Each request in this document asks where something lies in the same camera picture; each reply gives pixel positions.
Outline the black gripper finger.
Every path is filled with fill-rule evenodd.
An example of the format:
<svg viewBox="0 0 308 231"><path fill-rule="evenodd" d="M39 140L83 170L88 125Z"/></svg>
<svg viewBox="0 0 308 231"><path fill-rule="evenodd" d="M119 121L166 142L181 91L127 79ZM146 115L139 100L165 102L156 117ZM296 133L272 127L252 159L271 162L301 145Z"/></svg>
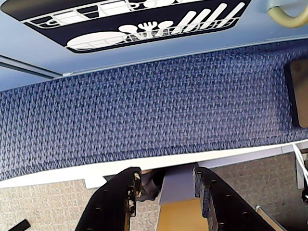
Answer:
<svg viewBox="0 0 308 231"><path fill-rule="evenodd" d="M141 169L129 167L113 176L89 199L76 231L128 231L141 196Z"/></svg>
<svg viewBox="0 0 308 231"><path fill-rule="evenodd" d="M194 168L195 197L210 231L283 231L260 207L252 208L227 182L205 167Z"/></svg>

